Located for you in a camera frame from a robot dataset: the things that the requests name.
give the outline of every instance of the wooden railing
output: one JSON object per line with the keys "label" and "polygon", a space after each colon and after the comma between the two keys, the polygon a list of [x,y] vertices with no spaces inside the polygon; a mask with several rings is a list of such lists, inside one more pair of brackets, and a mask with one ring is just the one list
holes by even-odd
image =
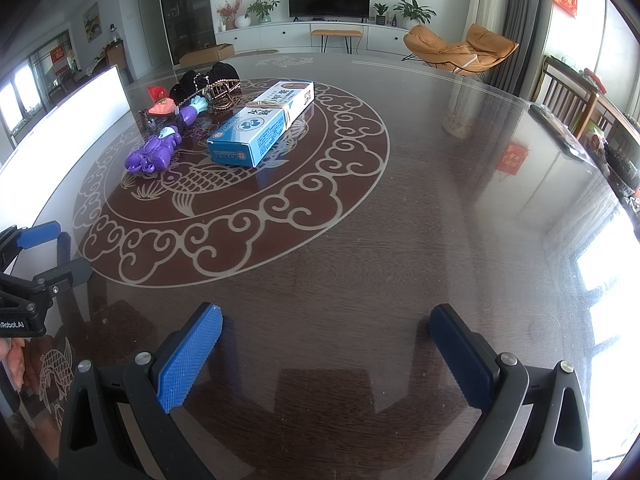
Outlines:
{"label": "wooden railing", "polygon": [[640,146],[640,135],[611,101],[600,94],[599,89],[574,69],[552,56],[546,56],[542,74],[534,92],[533,101],[548,81],[542,103],[580,139],[592,120],[605,135],[618,131],[621,126]]}

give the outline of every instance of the round white pot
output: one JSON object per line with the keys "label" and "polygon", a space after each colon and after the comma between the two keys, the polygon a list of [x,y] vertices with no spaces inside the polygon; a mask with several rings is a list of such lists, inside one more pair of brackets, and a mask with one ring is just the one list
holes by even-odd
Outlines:
{"label": "round white pot", "polygon": [[246,14],[241,14],[236,18],[234,23],[236,24],[237,28],[245,28],[251,25],[251,18]]}
{"label": "round white pot", "polygon": [[402,24],[404,25],[404,28],[412,28],[416,25],[421,25],[422,22],[420,20],[412,20],[411,18],[404,18]]}

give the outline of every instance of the blue gripper pad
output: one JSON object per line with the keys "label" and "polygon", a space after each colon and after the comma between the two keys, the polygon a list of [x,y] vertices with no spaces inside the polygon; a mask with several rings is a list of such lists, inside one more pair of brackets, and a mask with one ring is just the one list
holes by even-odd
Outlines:
{"label": "blue gripper pad", "polygon": [[182,405],[221,332],[222,311],[211,304],[158,373],[158,400],[165,413]]}
{"label": "blue gripper pad", "polygon": [[30,229],[25,229],[17,240],[17,245],[23,249],[31,249],[44,242],[55,240],[60,235],[60,224],[55,220],[45,224],[36,225]]}
{"label": "blue gripper pad", "polygon": [[491,372],[441,305],[431,311],[429,332],[468,405],[487,412],[494,403]]}

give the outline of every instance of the orange lounge chair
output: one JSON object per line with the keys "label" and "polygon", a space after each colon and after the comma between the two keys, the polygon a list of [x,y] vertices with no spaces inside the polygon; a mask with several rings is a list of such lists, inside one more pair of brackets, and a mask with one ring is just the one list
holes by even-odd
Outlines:
{"label": "orange lounge chair", "polygon": [[509,57],[518,44],[474,23],[466,40],[447,43],[424,25],[416,25],[404,36],[412,54],[405,59],[423,60],[429,66],[460,75],[481,74]]}

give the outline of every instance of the blue and white box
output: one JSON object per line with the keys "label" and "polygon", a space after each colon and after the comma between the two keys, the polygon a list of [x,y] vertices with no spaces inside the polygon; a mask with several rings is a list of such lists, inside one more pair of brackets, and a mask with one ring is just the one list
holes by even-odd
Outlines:
{"label": "blue and white box", "polygon": [[209,136],[211,158],[255,168],[313,100],[313,83],[279,81]]}

